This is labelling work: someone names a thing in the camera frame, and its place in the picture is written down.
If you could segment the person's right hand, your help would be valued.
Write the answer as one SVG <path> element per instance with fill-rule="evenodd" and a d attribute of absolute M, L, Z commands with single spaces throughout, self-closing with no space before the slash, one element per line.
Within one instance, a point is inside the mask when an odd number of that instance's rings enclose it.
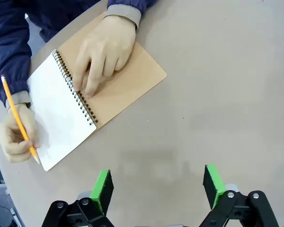
<path fill-rule="evenodd" d="M 0 123 L 0 145 L 11 163 L 23 162 L 31 157 L 29 148 L 40 147 L 37 124 L 33 112 L 26 104 L 15 105 L 19 117 L 24 125 L 29 140 L 25 140 L 21 134 L 18 124 L 11 110 L 8 110 L 6 117 Z"/>

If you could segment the person's left hand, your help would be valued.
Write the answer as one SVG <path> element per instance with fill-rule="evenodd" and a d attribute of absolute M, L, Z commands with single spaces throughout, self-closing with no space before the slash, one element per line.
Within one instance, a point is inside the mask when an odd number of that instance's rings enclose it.
<path fill-rule="evenodd" d="M 75 91 L 91 98 L 104 78 L 128 61 L 136 37 L 136 24 L 117 15 L 106 16 L 84 39 L 73 73 Z"/>

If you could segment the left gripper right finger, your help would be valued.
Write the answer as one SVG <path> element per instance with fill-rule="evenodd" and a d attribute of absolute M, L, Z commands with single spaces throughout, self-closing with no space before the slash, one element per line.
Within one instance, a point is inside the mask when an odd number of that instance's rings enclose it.
<path fill-rule="evenodd" d="M 227 188 L 215 165 L 205 165 L 203 186 L 211 211 L 202 227 L 225 227 L 229 220 L 239 220 L 243 227 L 279 226 L 266 195 L 251 191 L 247 196 Z"/>

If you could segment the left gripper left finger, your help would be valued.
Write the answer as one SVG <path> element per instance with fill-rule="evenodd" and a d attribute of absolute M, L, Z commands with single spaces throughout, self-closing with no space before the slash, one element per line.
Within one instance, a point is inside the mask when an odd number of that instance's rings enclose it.
<path fill-rule="evenodd" d="M 68 204 L 54 201 L 45 216 L 44 227 L 112 227 L 107 210 L 114 185 L 109 169 L 100 171 L 93 190 L 88 197 Z"/>

